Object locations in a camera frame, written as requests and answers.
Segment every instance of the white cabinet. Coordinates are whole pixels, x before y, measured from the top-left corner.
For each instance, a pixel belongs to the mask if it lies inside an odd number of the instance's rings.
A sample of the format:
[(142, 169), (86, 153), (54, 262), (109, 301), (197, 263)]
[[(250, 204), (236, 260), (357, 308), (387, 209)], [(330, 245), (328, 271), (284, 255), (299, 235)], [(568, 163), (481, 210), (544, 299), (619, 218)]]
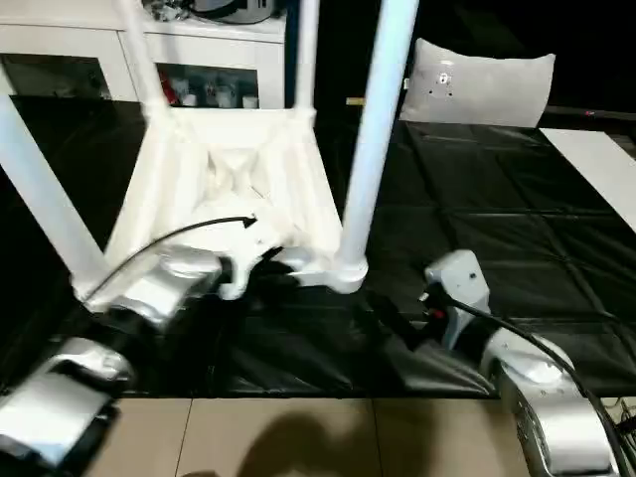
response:
[(114, 31), (0, 25), (0, 60), (3, 92), (72, 95), (73, 84), (88, 97), (93, 88), (97, 97), (137, 99)]
[[(113, 3), (0, 0), (0, 91), (139, 100)], [(246, 96), (261, 108), (284, 107), (284, 18), (223, 25), (148, 17), (143, 28), (152, 59), (179, 97), (188, 87), (198, 106), (217, 106), (223, 94), (231, 107), (242, 107)]]
[[(130, 58), (126, 34), (120, 32), (119, 37)], [(146, 42), (162, 76), (189, 79), (198, 105), (206, 104), (206, 92), (209, 105), (214, 105), (214, 88), (226, 82), (232, 85), (238, 107), (244, 95), (256, 95), (261, 108), (284, 107), (284, 49), (280, 44), (156, 33), (147, 33)]]

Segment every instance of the white metal frame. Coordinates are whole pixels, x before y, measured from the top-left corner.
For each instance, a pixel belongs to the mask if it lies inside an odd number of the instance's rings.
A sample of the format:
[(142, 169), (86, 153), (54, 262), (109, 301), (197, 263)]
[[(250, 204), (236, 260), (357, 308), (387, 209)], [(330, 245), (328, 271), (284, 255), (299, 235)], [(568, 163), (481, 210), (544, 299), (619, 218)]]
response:
[[(326, 283), (342, 292), (355, 291), (367, 273), (365, 249), (417, 4), (417, 0), (383, 1), (341, 245)], [(128, 32), (133, 68), (143, 84), (139, 93), (144, 114), (156, 118), (169, 109), (138, 21), (137, 9), (141, 7), (136, 0), (118, 0), (118, 5)], [(295, 104), (298, 110), (313, 110), (318, 12), (319, 0), (303, 0)], [(0, 164), (69, 268), (75, 284), (95, 284), (108, 269), (106, 261), (6, 95), (0, 100), (0, 123)]]
[[(135, 101), (117, 32), (80, 28), (0, 25), (3, 53), (95, 58), (115, 100)], [(13, 93), (6, 74), (0, 74), (0, 91)]]

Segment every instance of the black cable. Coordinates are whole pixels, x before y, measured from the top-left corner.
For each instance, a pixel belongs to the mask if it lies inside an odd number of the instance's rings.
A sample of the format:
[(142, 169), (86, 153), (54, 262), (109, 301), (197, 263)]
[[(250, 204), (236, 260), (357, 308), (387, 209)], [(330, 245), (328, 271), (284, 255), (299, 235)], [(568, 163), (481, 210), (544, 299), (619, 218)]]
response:
[(508, 321), (505, 321), (497, 316), (491, 315), (490, 313), (486, 313), (482, 310), (479, 310), (470, 305), (462, 303), (461, 301), (457, 301), (451, 296), (449, 296), (448, 294), (444, 293), (444, 296), (439, 298), (442, 298), (445, 304), (448, 306), (459, 308), (460, 310), (470, 313), (471, 315), (477, 318), (482, 318), (482, 319), (490, 320), (497, 323), (502, 328), (520, 336), (521, 338), (527, 340), (528, 342), (530, 342), (531, 344), (539, 348), (541, 351), (546, 353), (546, 355), (548, 355), (556, 363), (556, 365), (560, 368), (562, 372), (566, 372), (569, 374), (569, 376), (571, 377), (572, 381), (574, 382), (574, 384), (576, 385), (580, 393), (584, 395), (592, 404), (592, 407), (594, 407), (594, 410), (598, 414), (601, 424), (603, 425), (603, 429), (605, 430), (605, 434), (607, 435), (607, 440), (609, 441), (609, 445), (612, 449), (612, 452), (614, 453), (614, 456), (616, 458), (616, 464), (618, 465), (618, 473), (622, 477), (629, 477), (631, 475), (629, 468), (627, 466), (627, 462), (625, 462), (625, 456), (627, 456), (627, 459), (629, 460), (629, 464), (632, 466), (632, 468), (636, 470), (636, 456), (634, 456), (634, 454), (631, 452), (629, 443), (624, 438), (622, 438), (622, 436), (620, 436), (618, 432), (616, 431), (616, 427), (614, 426), (614, 423), (611, 417), (609, 416), (607, 409), (603, 405), (603, 402), (600, 400), (599, 397), (597, 397), (592, 391), (590, 391), (583, 384), (583, 381), (580, 375), (558, 353), (556, 353), (550, 347), (546, 346), (546, 344), (542, 343), (532, 333), (528, 333), (527, 331), (524, 331), (521, 328), (518, 328), (517, 326), (513, 325), (512, 323), (509, 323)]
[(171, 231), (168, 234), (165, 234), (159, 238), (156, 238), (155, 240), (153, 240), (152, 242), (150, 242), (149, 244), (143, 246), (142, 248), (140, 248), (138, 251), (136, 251), (133, 255), (129, 256), (126, 260), (124, 260), (122, 263), (120, 263), (118, 266), (116, 266), (113, 271), (111, 273), (108, 274), (108, 276), (101, 281), (101, 283), (96, 286), (87, 296), (84, 300), (81, 301), (80, 306), (82, 305), (86, 305), (92, 298), (94, 298), (94, 296), (99, 293), (104, 286), (106, 286), (110, 280), (112, 280), (112, 278), (114, 278), (117, 274), (119, 274), (121, 272), (121, 270), (123, 270), (126, 266), (128, 266), (128, 264), (130, 262), (132, 262), (135, 258), (137, 258), (139, 255), (141, 255), (143, 252), (149, 250), (150, 248), (158, 245), (159, 243), (162, 243), (164, 241), (166, 241), (167, 239), (171, 239), (173, 237), (179, 236), (181, 234), (184, 234), (185, 232), (189, 232), (189, 231), (193, 231), (196, 229), (202, 229), (203, 227), (207, 227), (207, 226), (213, 226), (216, 224), (226, 224), (228, 222), (243, 222), (243, 224), (245, 225), (245, 228), (249, 227), (250, 225), (252, 225), (254, 222), (256, 222), (255, 218), (251, 218), (251, 217), (223, 217), (220, 219), (211, 219), (209, 221), (203, 221), (203, 222), (198, 222), (196, 224), (190, 224), (188, 226), (185, 227), (181, 227), (180, 229), (176, 229), (175, 231)]

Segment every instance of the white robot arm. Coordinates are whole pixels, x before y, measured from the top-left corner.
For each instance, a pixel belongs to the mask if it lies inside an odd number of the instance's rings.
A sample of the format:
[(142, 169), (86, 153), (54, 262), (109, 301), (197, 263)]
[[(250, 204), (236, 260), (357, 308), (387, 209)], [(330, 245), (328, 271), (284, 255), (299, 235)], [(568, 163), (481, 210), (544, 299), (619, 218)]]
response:
[[(422, 300), (443, 307), (448, 320), (442, 345), (473, 361), (495, 385), (515, 416), (532, 474), (619, 475), (601, 418), (572, 376), (527, 339), (466, 311), (490, 313), (490, 290), (475, 254), (457, 250), (428, 267), (425, 277)], [(535, 339), (573, 368), (561, 348)]]

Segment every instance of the black foam mat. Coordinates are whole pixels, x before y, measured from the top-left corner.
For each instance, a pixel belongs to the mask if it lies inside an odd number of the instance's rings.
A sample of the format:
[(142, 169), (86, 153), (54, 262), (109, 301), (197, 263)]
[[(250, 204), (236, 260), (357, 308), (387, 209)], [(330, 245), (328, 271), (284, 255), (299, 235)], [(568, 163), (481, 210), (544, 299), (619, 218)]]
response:
[[(34, 137), (101, 246), (123, 200), (143, 137), (138, 105), (16, 100)], [(334, 200), (343, 210), (355, 125), (316, 125)], [(0, 238), (5, 289), (0, 378), (16, 383), (56, 336), (85, 322), (67, 274), (6, 178)], [(460, 356), (415, 353), (369, 306), (386, 296), (415, 326), (424, 267), (473, 249), (491, 306), (554, 340), (604, 396), (636, 393), (636, 237), (540, 131), (396, 124), (368, 248), (363, 289), (255, 289), (239, 302), (211, 297), (174, 332), (147, 396), (491, 396)], [(25, 267), (23, 257), (30, 263)]]

